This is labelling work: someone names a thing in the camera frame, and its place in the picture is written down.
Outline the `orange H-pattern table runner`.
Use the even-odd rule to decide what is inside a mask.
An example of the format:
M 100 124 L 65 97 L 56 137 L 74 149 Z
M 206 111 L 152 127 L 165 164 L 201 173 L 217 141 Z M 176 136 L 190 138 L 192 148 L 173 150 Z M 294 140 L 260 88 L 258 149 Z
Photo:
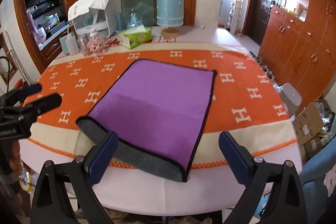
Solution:
M 96 104 L 96 116 L 129 128 L 144 125 L 163 144 L 186 143 L 185 129 L 200 135 L 193 159 L 183 149 L 171 158 L 185 168 L 225 164 L 218 136 L 229 131 L 254 156 L 301 165 L 295 130 L 284 102 L 253 57 L 242 47 L 201 43 L 117 46 L 100 57 L 81 54 L 53 61 L 39 78 L 38 98 L 59 93 L 59 108 L 38 118 L 29 141 L 73 158 L 92 142 L 76 120 Z

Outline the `teal cup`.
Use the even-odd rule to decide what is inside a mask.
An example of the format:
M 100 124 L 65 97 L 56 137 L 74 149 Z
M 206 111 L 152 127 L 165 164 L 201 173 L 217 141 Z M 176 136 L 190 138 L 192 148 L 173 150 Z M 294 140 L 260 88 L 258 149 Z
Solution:
M 59 38 L 59 42 L 60 42 L 60 45 L 61 45 L 61 48 L 62 48 L 62 52 L 65 54 L 65 55 L 69 55 L 69 50 L 68 50 L 68 47 L 66 45 L 66 36 L 63 36 L 61 38 Z

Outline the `white lidded jar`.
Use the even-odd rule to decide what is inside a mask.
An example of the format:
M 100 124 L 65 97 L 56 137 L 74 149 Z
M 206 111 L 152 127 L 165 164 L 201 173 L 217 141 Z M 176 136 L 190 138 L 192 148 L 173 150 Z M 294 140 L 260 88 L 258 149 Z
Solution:
M 96 29 L 90 30 L 89 36 L 90 36 L 91 40 L 97 39 L 98 36 L 99 36 L 98 30 L 96 30 Z

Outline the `light blue table lamp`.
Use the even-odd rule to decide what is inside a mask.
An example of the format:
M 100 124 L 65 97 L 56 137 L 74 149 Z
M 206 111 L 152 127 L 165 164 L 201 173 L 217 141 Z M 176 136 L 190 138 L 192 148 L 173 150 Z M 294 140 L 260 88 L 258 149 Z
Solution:
M 163 27 L 161 36 L 175 39 L 179 36 L 178 27 L 184 25 L 185 0 L 156 0 L 157 25 Z

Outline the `green tissue box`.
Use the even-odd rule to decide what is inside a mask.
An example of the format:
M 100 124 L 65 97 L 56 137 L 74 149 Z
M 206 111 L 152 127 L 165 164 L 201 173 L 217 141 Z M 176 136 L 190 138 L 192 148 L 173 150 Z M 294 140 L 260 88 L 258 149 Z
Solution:
M 127 49 L 133 49 L 143 43 L 152 41 L 151 29 L 140 25 L 128 30 L 124 30 L 118 34 L 120 44 Z

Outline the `white sterilizer appliance with cloth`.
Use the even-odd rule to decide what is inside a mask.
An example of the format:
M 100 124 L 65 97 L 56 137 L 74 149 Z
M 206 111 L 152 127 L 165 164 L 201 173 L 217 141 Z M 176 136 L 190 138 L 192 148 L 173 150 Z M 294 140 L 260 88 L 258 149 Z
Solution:
M 121 0 L 78 0 L 68 9 L 68 21 L 76 34 L 89 35 L 96 30 L 103 38 L 117 30 L 117 16 L 121 13 Z

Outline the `snow globe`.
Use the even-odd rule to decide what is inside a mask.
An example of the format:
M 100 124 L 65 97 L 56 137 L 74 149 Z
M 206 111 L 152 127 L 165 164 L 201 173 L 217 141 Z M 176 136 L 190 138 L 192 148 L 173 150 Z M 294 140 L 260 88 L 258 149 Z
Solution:
M 144 26 L 145 25 L 145 21 L 143 19 L 143 15 L 141 14 L 141 12 L 139 12 L 136 9 L 132 9 L 130 10 L 130 12 L 128 13 L 128 22 L 127 22 L 127 26 L 126 29 L 131 29 L 131 28 L 135 28 L 138 26 Z

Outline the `white squeeze bottle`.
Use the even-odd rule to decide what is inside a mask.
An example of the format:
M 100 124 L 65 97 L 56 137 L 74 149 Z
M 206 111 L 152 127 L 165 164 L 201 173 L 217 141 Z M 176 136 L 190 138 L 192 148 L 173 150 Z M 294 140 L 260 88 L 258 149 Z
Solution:
M 70 55 L 76 55 L 77 53 L 79 53 L 76 36 L 73 32 L 70 32 L 70 28 L 67 28 L 66 46 Z

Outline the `purple and grey towel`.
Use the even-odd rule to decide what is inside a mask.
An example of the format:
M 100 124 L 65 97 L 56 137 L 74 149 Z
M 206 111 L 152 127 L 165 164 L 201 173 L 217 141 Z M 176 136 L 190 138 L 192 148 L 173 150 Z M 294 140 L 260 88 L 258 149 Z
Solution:
M 187 182 L 216 74 L 136 60 L 76 124 L 94 143 L 109 131 L 116 132 L 116 159 L 167 180 Z

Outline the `grey plastic stool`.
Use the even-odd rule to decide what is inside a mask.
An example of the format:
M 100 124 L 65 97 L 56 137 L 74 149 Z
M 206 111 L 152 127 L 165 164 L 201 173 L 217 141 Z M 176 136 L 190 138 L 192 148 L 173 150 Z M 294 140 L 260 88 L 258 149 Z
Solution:
M 295 115 L 302 103 L 302 97 L 296 88 L 290 83 L 284 83 L 281 86 L 274 84 L 273 87 L 284 102 L 289 116 Z

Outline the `pink crochet toy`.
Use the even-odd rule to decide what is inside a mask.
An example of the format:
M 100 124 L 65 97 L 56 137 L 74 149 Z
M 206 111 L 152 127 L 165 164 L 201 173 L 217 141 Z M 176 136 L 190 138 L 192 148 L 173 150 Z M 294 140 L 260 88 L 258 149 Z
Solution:
M 95 39 L 90 39 L 87 43 L 87 48 L 94 55 L 94 57 L 102 56 L 106 50 L 105 39 L 97 37 Z

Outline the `wooden cabinet wall unit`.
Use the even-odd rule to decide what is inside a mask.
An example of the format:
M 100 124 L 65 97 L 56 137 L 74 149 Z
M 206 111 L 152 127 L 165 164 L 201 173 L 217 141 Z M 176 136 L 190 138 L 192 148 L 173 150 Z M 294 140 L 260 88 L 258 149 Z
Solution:
M 302 110 L 335 77 L 335 0 L 273 6 L 259 55 L 279 85 L 299 92 Z

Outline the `cardboard box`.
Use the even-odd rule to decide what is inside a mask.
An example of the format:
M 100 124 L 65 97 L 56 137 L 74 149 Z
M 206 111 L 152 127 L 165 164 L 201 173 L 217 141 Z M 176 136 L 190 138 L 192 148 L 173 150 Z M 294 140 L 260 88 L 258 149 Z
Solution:
M 315 137 L 323 127 L 323 121 L 315 102 L 310 102 L 293 121 L 298 145 L 304 145 Z

